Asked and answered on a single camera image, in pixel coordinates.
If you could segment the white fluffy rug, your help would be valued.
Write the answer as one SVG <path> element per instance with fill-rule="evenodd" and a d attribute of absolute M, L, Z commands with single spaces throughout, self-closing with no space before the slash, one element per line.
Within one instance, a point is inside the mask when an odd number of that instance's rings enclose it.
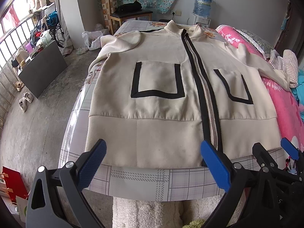
<path fill-rule="evenodd" d="M 113 227 L 201 227 L 223 195 L 157 202 L 113 198 Z"/>

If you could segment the cream zip jacket black trim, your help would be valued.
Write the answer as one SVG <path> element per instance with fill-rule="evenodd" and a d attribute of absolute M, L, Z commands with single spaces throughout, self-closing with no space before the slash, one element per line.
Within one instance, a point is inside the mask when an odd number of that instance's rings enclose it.
<path fill-rule="evenodd" d="M 103 36 L 91 66 L 100 71 L 85 148 L 104 140 L 106 165 L 200 167 L 203 141 L 230 159 L 251 155 L 258 142 L 280 146 L 262 78 L 288 90 L 287 75 L 200 26 L 170 21 L 159 30 Z"/>

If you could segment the pink floral blanket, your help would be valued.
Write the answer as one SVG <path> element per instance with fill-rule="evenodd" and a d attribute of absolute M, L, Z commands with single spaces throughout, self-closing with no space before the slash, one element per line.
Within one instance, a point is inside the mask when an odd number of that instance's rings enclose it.
<path fill-rule="evenodd" d="M 235 48 L 237 48 L 239 44 L 244 44 L 251 54 L 256 54 L 263 58 L 262 54 L 259 53 L 250 42 L 243 38 L 235 28 L 228 25 L 219 25 L 216 31 Z M 279 84 L 266 77 L 263 77 L 262 81 L 275 106 L 281 137 L 287 138 L 295 147 L 303 151 L 303 122 L 300 116 L 298 102 L 293 93 L 284 90 Z"/>

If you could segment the white water dispenser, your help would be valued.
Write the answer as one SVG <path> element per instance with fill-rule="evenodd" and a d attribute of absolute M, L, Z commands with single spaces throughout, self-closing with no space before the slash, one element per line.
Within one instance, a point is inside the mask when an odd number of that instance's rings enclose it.
<path fill-rule="evenodd" d="M 199 25 L 200 27 L 203 28 L 209 28 L 211 19 L 207 17 L 200 17 L 198 15 L 192 14 L 193 17 L 193 25 Z"/>

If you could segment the checked pink white cloth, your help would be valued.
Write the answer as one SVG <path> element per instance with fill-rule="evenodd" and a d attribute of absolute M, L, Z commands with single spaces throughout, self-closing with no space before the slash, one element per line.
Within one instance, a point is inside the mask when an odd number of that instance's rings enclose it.
<path fill-rule="evenodd" d="M 298 61 L 294 52 L 286 49 L 281 57 L 276 50 L 272 50 L 268 63 L 274 69 L 282 70 L 289 76 L 290 88 L 298 86 Z"/>

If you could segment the beige shoe pair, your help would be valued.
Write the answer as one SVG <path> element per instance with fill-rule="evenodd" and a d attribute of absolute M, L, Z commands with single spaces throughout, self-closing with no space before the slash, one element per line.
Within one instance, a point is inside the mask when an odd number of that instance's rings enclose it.
<path fill-rule="evenodd" d="M 23 112 L 27 110 L 27 104 L 32 103 L 33 95 L 30 92 L 25 92 L 23 97 L 19 100 L 19 107 Z"/>

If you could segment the wooden chair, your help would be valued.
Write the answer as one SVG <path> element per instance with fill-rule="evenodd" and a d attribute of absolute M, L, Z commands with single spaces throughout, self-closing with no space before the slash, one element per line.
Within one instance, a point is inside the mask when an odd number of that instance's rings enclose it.
<path fill-rule="evenodd" d="M 111 34 L 114 35 L 114 25 L 113 21 L 117 21 L 119 26 L 122 26 L 123 22 L 128 19 L 138 19 L 140 17 L 148 17 L 149 21 L 152 21 L 153 12 L 148 9 L 143 9 L 142 5 L 135 0 L 133 3 L 123 4 L 114 9 L 114 12 L 111 10 L 111 1 L 107 0 L 109 12 L 109 24 Z"/>

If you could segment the black bag on chair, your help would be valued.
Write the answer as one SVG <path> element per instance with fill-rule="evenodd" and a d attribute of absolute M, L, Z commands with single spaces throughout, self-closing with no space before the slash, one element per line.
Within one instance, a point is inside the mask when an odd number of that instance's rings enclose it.
<path fill-rule="evenodd" d="M 118 14 L 129 14 L 135 13 L 142 10 L 142 5 L 138 1 L 134 1 L 133 3 L 122 4 L 115 9 L 115 12 Z"/>

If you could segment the dark grey board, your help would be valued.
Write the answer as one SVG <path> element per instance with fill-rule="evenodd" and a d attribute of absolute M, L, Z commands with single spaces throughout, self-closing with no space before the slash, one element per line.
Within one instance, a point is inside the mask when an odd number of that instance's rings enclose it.
<path fill-rule="evenodd" d="M 67 68 L 58 45 L 52 41 L 18 72 L 19 79 L 38 98 Z"/>

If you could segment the white plastic bag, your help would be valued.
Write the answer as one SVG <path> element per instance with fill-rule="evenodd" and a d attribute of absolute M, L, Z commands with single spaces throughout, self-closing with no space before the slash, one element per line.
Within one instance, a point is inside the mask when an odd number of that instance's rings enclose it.
<path fill-rule="evenodd" d="M 108 29 L 102 29 L 98 31 L 84 31 L 82 33 L 82 38 L 84 39 L 85 46 L 90 51 L 101 48 L 101 37 L 109 35 Z"/>

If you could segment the blue child jacket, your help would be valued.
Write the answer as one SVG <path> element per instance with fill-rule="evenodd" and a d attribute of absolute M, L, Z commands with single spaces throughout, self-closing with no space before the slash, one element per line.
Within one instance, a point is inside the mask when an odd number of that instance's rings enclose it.
<path fill-rule="evenodd" d="M 304 73 L 303 70 L 298 70 L 298 86 L 292 89 L 292 93 L 298 102 L 300 116 L 304 122 Z"/>

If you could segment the bicycle wheel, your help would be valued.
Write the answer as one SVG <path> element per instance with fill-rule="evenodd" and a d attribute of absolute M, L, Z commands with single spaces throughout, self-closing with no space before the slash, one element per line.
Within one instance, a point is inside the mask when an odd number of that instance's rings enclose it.
<path fill-rule="evenodd" d="M 63 29 L 59 23 L 56 25 L 56 28 L 54 29 L 54 37 L 57 45 L 60 48 L 64 48 L 65 37 L 64 37 Z"/>

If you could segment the blue water bottle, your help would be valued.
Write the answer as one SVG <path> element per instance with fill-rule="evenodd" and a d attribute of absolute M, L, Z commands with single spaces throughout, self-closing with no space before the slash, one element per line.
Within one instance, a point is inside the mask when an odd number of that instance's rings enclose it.
<path fill-rule="evenodd" d="M 210 15 L 213 0 L 195 0 L 193 14 L 198 17 L 207 18 Z"/>

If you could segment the lace trimmed grey pillow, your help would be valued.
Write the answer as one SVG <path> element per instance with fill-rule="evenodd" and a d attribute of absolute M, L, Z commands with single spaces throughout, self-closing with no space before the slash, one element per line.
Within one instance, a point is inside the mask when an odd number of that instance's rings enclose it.
<path fill-rule="evenodd" d="M 250 42 L 257 49 L 257 51 L 262 54 L 265 60 L 270 58 L 271 51 L 274 48 L 269 44 L 269 42 L 248 30 L 237 29 L 236 31 L 248 42 Z"/>

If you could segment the wall power socket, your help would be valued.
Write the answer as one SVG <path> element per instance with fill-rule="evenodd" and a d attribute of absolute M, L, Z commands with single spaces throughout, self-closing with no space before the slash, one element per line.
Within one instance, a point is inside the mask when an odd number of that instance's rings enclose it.
<path fill-rule="evenodd" d="M 171 15 L 181 16 L 181 11 L 180 10 L 172 10 Z"/>

